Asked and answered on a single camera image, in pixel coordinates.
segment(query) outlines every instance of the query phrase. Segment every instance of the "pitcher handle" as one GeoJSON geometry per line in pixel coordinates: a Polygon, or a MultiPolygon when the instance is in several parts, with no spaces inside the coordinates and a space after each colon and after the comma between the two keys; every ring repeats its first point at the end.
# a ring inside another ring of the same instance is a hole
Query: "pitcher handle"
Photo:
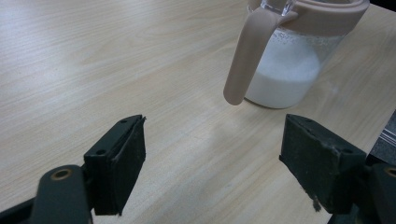
{"type": "Polygon", "coordinates": [[[262,7],[257,7],[247,16],[224,86],[223,94],[228,103],[231,105],[242,103],[274,30],[281,23],[295,18],[297,18],[296,12],[290,11],[285,16],[281,16],[262,7]]]}

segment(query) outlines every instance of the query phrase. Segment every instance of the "screw hole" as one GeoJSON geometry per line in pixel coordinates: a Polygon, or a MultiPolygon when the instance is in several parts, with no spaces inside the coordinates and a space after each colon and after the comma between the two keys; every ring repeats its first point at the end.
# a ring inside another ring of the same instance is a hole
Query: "screw hole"
{"type": "Polygon", "coordinates": [[[63,180],[63,179],[66,179],[67,177],[69,177],[71,174],[72,174],[72,170],[70,170],[70,169],[62,169],[62,170],[59,170],[59,171],[53,173],[50,176],[50,178],[52,180],[63,180]]]}
{"type": "Polygon", "coordinates": [[[98,156],[103,155],[105,153],[106,153],[106,151],[104,149],[99,149],[96,151],[96,155],[98,155],[98,156]]]}
{"type": "Polygon", "coordinates": [[[388,167],[385,169],[385,172],[387,172],[390,176],[396,177],[396,168],[388,167]]]}

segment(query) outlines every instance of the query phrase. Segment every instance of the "milk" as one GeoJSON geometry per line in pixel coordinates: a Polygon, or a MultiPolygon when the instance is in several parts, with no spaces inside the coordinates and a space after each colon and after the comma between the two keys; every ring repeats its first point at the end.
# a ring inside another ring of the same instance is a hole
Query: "milk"
{"type": "Polygon", "coordinates": [[[299,103],[320,71],[320,60],[304,36],[276,30],[245,97],[259,105],[285,108],[299,103]]]}

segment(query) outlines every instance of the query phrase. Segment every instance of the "wooden table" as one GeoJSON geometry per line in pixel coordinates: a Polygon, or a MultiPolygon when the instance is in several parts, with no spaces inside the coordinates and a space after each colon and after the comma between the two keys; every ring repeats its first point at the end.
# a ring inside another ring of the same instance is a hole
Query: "wooden table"
{"type": "Polygon", "coordinates": [[[370,6],[297,106],[228,105],[246,1],[0,3],[0,210],[118,120],[147,117],[122,217],[95,223],[326,223],[278,160],[287,113],[369,152],[396,106],[396,14],[370,6]]]}

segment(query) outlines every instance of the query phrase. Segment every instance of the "white liquid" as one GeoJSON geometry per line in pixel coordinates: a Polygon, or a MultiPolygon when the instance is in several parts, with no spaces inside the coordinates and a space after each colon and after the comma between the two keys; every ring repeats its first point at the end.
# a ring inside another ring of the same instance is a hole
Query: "white liquid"
{"type": "Polygon", "coordinates": [[[317,54],[303,37],[284,40],[273,35],[245,97],[272,108],[296,105],[304,98],[319,71],[317,54]]]}

